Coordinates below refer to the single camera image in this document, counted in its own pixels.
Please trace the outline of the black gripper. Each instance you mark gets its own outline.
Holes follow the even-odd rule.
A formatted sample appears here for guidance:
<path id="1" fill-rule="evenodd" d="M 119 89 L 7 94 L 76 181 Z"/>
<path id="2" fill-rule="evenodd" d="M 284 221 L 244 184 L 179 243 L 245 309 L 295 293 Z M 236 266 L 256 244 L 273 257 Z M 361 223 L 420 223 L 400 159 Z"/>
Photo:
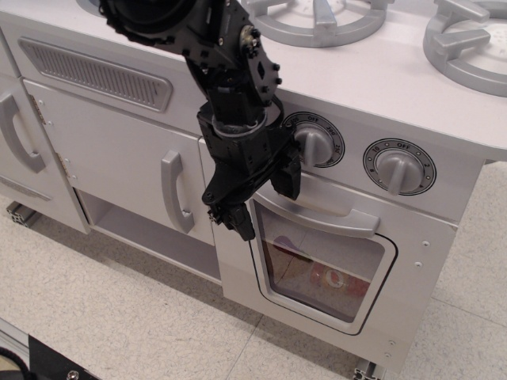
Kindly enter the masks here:
<path id="1" fill-rule="evenodd" d="M 295 128 L 282 125 L 284 105 L 273 103 L 265 116 L 271 122 L 241 135 L 220 133 L 212 106 L 204 104 L 197 119 L 215 172 L 202 200 L 209 207 L 210 219 L 235 231 L 243 241 L 255 238 L 246 201 L 270 182 L 273 189 L 291 200 L 300 193 L 300 147 Z"/>

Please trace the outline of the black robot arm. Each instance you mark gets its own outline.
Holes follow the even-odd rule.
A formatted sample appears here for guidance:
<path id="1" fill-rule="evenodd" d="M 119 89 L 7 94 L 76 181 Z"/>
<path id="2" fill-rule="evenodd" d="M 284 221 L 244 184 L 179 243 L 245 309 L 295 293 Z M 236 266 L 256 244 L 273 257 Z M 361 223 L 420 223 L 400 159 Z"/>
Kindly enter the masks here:
<path id="1" fill-rule="evenodd" d="M 245 241 L 255 232 L 246 201 L 264 184 L 300 192 L 300 145 L 283 124 L 278 64 L 236 1 L 102 1 L 108 25 L 131 42 L 182 56 L 205 96 L 197 119 L 214 175 L 202 196 L 211 220 Z"/>

